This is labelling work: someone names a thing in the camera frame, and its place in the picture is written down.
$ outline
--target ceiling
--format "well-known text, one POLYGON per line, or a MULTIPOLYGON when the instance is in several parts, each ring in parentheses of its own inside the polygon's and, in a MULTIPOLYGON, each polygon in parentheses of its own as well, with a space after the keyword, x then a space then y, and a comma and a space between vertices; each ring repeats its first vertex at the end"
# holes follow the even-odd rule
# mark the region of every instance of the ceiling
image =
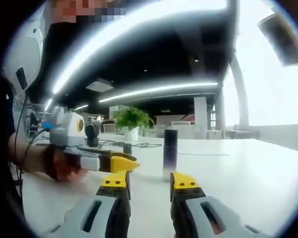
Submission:
MULTIPOLYGON (((144 1, 119 1, 118 7, 129 9, 144 1)), ((51 25, 44 42, 43 61, 38 79, 29 88, 30 100, 44 104, 52 95, 57 73, 79 49, 84 40, 101 29, 103 23, 56 23, 51 25)), ((171 19, 141 25, 126 36, 100 50, 65 85, 54 103, 68 108, 89 104, 82 109, 107 115, 108 107, 134 105, 156 116, 189 114, 193 97, 207 97, 213 105, 233 52, 236 14, 228 8, 222 14, 177 15, 171 19), (97 80, 111 82, 114 89, 99 93, 86 87, 97 80), (159 85, 216 81, 219 87, 191 88, 100 104, 99 99, 133 89, 159 85)))

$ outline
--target air vent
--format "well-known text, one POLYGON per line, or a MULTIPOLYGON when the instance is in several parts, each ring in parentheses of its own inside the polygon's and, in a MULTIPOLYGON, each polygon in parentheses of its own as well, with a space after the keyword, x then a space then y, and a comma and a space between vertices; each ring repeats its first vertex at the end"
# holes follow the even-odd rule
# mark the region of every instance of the air vent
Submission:
POLYGON ((110 89, 113 89, 114 87, 111 86, 111 82, 109 82, 105 79, 99 78, 97 81, 88 85, 86 88, 89 90, 95 91, 95 92, 103 93, 110 89))

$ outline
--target person's arm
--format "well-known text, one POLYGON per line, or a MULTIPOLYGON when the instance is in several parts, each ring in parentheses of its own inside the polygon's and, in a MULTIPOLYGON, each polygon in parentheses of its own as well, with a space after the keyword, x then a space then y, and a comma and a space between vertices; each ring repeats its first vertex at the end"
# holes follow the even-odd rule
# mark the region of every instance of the person's arm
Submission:
POLYGON ((43 152, 46 147, 31 145, 27 151, 25 158, 25 152, 28 147, 28 142, 24 141, 21 137, 18 136, 14 149, 15 136, 16 133, 13 133, 8 141, 10 160, 14 164, 21 166, 27 171, 44 173, 45 170, 42 164, 42 159, 43 152))

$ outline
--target person's hand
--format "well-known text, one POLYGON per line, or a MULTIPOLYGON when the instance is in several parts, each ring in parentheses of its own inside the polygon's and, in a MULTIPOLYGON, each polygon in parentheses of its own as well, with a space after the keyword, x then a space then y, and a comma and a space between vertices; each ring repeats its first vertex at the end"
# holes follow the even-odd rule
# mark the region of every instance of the person's hand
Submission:
POLYGON ((65 153, 55 145, 46 147, 42 162, 45 173, 57 181, 76 181, 87 173, 81 169, 79 155, 65 153))

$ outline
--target office desk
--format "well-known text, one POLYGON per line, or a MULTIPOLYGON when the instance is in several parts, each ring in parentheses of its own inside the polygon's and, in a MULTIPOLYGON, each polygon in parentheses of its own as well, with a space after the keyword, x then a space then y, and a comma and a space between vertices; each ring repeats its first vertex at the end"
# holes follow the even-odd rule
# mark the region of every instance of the office desk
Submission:
MULTIPOLYGON (((122 141, 123 136, 101 134, 101 139, 122 141)), ((139 142, 162 144, 163 139, 140 137, 139 142)), ((140 167, 130 175, 131 238, 173 238, 169 184, 161 178, 162 151, 163 147, 133 147, 140 167)), ((271 235, 298 206, 295 150, 254 139, 179 140, 177 170, 192 175, 206 195, 236 211, 245 224, 271 235)), ((25 174, 23 204, 28 223, 39 233, 62 223, 64 213, 79 199, 97 192, 105 175, 89 172, 82 181, 57 183, 25 174)))

